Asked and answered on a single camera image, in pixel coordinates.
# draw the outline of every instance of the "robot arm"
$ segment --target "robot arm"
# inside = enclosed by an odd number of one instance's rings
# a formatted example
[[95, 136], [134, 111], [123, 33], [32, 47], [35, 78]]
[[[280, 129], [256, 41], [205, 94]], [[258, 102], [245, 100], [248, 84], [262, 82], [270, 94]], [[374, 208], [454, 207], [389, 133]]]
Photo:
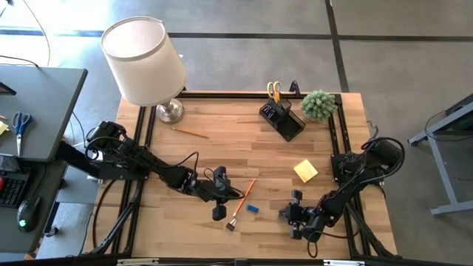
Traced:
[[[394, 141], [399, 148], [388, 140]], [[325, 194], [315, 207], [302, 207], [301, 191], [293, 191], [293, 201], [281, 210], [287, 222], [293, 226], [290, 237], [309, 242], [317, 242], [325, 226], [333, 227], [343, 214], [346, 204], [355, 194], [367, 185], [382, 181], [394, 174], [404, 161], [404, 147], [390, 137], [378, 137], [368, 140], [362, 154], [349, 153], [339, 163], [340, 174], [347, 177], [340, 189]]]
[[[226, 208], [223, 205], [229, 200], [238, 200], [244, 197], [243, 192], [231, 187], [231, 181], [226, 175], [226, 168], [218, 167], [213, 171], [213, 180], [198, 180], [197, 167], [198, 153], [194, 152], [177, 165], [169, 165], [154, 156], [147, 148], [139, 146], [133, 139], [126, 136], [126, 130], [113, 122], [103, 121], [88, 136], [89, 151], [103, 152], [103, 162], [96, 163], [100, 167], [118, 167], [133, 173], [147, 173], [153, 171], [170, 188], [182, 194], [199, 197], [204, 202], [214, 200], [217, 203], [213, 210], [213, 219], [218, 221], [226, 217]], [[182, 166], [188, 158], [197, 155], [194, 169]]]

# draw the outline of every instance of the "desk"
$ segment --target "desk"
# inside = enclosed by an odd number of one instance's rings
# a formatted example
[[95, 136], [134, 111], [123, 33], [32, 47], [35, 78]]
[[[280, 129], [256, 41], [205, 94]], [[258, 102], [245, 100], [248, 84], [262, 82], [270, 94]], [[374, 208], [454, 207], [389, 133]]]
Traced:
[[[57, 157], [59, 147], [66, 145], [61, 138], [86, 74], [85, 69], [0, 66], [0, 81], [17, 91], [15, 96], [0, 96], [0, 115], [9, 118], [4, 122], [11, 126], [11, 119], [17, 111], [30, 113], [33, 122], [22, 140], [22, 157], [48, 162], [47, 174], [38, 190], [41, 197], [38, 225], [35, 230], [22, 233], [16, 224], [18, 210], [0, 208], [0, 252], [33, 252], [43, 236], [48, 217], [54, 219], [55, 212], [50, 215], [50, 211], [67, 164], [62, 160], [52, 160]], [[0, 137], [0, 153], [17, 155], [13, 132], [6, 132]], [[39, 183], [43, 170], [43, 166], [39, 166], [38, 174], [31, 176], [30, 188], [34, 189]]]
[[[341, 97], [351, 146], [353, 151], [360, 152], [361, 144], [370, 137], [361, 96], [352, 93], [342, 94]], [[200, 199], [178, 194], [165, 187], [152, 174], [144, 186], [133, 257], [309, 258], [307, 242], [290, 239], [290, 226], [278, 220], [277, 214], [279, 209], [289, 203], [292, 189], [304, 192], [302, 203], [307, 206], [315, 205], [323, 194], [337, 188], [332, 181], [330, 168], [333, 150], [328, 123], [313, 123], [304, 119], [307, 123], [305, 129], [288, 143], [258, 113], [267, 100], [180, 100], [186, 109], [183, 120], [172, 126], [156, 120], [151, 151], [170, 164], [198, 151], [200, 159], [197, 171], [200, 177], [203, 176], [204, 168], [226, 166], [232, 185], [242, 190], [246, 190], [250, 181], [257, 177], [246, 203], [258, 207], [259, 213], [255, 215], [243, 208], [238, 215], [235, 231], [230, 232], [225, 229], [225, 224], [231, 220], [238, 201], [226, 203], [228, 217], [215, 222], [211, 218], [213, 202], [204, 203]], [[290, 101], [294, 113], [303, 118], [298, 107], [300, 100]], [[125, 100], [120, 104], [117, 122], [126, 127], [128, 135], [134, 133], [138, 109]], [[140, 145], [144, 144], [146, 137], [144, 132], [149, 112], [148, 108]], [[335, 121], [339, 130], [338, 118]], [[209, 139], [172, 131], [171, 127], [198, 132], [209, 136]], [[293, 167], [305, 159], [317, 168], [319, 174], [304, 184]], [[193, 163], [193, 160], [189, 160], [186, 165], [192, 167]], [[104, 187], [102, 185], [99, 190], [98, 198]], [[98, 243], [115, 223], [122, 189], [123, 182], [116, 182], [104, 198], [98, 214]], [[369, 186], [362, 191], [361, 200], [367, 224], [386, 248], [395, 253], [383, 194], [378, 188]], [[124, 246], [126, 231], [121, 247]], [[325, 231], [346, 234], [343, 219], [334, 228], [326, 228]], [[84, 252], [92, 249], [91, 235], [89, 227]], [[346, 239], [322, 236], [318, 246], [319, 258], [349, 257]]]
[[20, 111], [33, 117], [24, 133], [21, 157], [51, 161], [86, 76], [85, 69], [0, 66], [0, 81], [17, 92], [15, 96], [0, 96], [0, 115], [8, 118], [4, 123], [12, 130], [1, 136], [0, 152], [18, 155], [12, 119]]

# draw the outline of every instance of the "blue eraser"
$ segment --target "blue eraser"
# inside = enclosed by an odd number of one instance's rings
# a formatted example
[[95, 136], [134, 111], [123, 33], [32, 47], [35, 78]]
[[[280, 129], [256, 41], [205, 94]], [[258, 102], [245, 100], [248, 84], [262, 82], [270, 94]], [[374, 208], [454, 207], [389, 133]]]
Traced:
[[249, 204], [246, 205], [246, 210], [247, 210], [247, 211], [253, 211], [255, 214], [257, 214], [258, 211], [259, 211], [259, 209], [258, 209], [257, 207], [255, 207], [255, 206], [253, 206], [253, 205], [249, 205]]

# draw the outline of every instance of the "lamp base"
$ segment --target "lamp base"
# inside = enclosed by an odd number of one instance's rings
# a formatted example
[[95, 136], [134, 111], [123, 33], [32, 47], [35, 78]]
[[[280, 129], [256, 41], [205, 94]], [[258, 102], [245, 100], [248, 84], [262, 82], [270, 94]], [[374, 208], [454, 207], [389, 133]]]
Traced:
[[161, 122], [165, 124], [173, 124], [179, 122], [184, 116], [184, 107], [176, 99], [170, 100], [168, 103], [163, 103], [157, 106], [156, 115]]

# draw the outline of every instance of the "yellow-handled scissors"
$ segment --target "yellow-handled scissors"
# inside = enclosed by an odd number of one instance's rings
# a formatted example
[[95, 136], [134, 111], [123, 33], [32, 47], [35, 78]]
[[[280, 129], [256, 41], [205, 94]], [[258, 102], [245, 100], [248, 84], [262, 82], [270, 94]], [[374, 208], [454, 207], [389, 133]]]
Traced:
[[278, 103], [281, 100], [281, 84], [279, 81], [274, 81], [268, 83], [268, 95], [270, 98], [273, 98], [273, 100]]

